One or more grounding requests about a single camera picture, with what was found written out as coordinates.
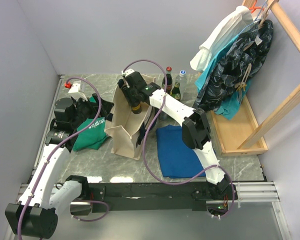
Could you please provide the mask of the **beige canvas tote bag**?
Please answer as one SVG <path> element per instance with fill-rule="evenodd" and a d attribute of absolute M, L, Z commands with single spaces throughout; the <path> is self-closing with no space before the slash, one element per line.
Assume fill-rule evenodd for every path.
<path fill-rule="evenodd" d="M 105 133 L 113 140 L 111 152 L 123 157 L 139 160 L 142 153 L 142 143 L 153 120 L 156 109 L 141 102 L 140 114 L 132 113 L 123 92 L 118 84 L 113 96 L 114 106 L 105 121 Z"/>

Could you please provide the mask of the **dark cola glass bottle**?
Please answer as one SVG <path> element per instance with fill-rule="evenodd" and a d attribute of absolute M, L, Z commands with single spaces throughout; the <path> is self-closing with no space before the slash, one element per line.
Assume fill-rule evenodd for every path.
<path fill-rule="evenodd" d="M 169 95 L 171 94 L 173 88 L 173 78 L 171 76 L 171 72 L 172 72 L 172 67 L 167 66 L 165 70 L 165 77 L 163 78 L 162 85 L 161 85 L 163 89 L 166 88 L 165 92 L 168 93 Z"/>

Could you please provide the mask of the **green glass bottle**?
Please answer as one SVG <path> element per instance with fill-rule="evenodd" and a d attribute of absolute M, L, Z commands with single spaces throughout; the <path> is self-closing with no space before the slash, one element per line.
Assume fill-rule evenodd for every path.
<path fill-rule="evenodd" d="M 178 100 L 178 101 L 181 101 L 181 90 L 180 90 L 180 82 L 179 81 L 176 81 L 175 84 L 174 84 L 174 87 L 171 91 L 171 96 Z"/>

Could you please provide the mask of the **clear water bottle blue cap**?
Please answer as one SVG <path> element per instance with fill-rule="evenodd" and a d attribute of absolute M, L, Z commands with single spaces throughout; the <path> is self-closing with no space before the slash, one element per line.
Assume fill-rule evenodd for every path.
<path fill-rule="evenodd" d="M 176 76 L 175 81 L 180 83 L 179 89 L 180 89 L 180 95 L 181 100 L 184 98 L 184 93 L 187 85 L 187 74 L 185 70 L 181 70 L 179 72 L 179 75 Z"/>

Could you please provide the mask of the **red silver beverage can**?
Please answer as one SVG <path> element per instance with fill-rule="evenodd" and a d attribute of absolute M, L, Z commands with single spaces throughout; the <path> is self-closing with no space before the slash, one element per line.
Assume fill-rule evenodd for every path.
<path fill-rule="evenodd" d="M 165 112 L 161 112 L 160 113 L 160 115 L 159 115 L 159 119 L 161 120 L 161 121 L 166 121 L 167 119 L 168 119 L 168 115 L 165 113 Z"/>

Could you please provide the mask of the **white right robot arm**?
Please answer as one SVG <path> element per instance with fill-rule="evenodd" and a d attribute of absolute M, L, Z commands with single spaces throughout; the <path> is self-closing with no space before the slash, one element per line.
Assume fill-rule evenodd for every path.
<path fill-rule="evenodd" d="M 189 107 L 170 96 L 163 88 L 154 82 L 146 83 L 141 73 L 127 69 L 121 73 L 122 79 L 118 86 L 128 103 L 146 103 L 158 109 L 158 114 L 166 113 L 181 126 L 183 143 L 198 157 L 203 170 L 188 180 L 181 182 L 158 181 L 171 186 L 189 183 L 205 173 L 209 185 L 210 196 L 221 199 L 227 188 L 232 185 L 228 173 L 220 166 L 211 141 L 211 128 L 205 112 L 202 109 Z"/>

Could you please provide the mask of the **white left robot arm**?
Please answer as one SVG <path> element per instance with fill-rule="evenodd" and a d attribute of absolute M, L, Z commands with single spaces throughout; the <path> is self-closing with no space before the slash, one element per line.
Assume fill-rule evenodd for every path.
<path fill-rule="evenodd" d="M 113 106 L 112 102 L 98 99 L 95 93 L 89 100 L 64 97 L 56 101 L 37 169 L 19 200 L 5 209 L 15 235 L 49 239 L 57 228 L 59 215 L 72 201 L 93 199 L 85 176 L 71 175 L 56 193 L 52 191 L 64 161 L 73 150 L 80 126 L 90 124 L 94 117 L 106 117 Z"/>

